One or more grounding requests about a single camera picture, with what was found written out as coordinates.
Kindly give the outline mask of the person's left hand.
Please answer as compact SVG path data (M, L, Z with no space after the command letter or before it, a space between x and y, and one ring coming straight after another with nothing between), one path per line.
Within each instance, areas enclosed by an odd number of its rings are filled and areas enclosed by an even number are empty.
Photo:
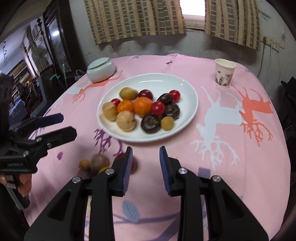
M18 192L23 197L28 196L32 188L32 174L20 174L19 178ZM7 179L4 174L0 175L0 182L7 187Z

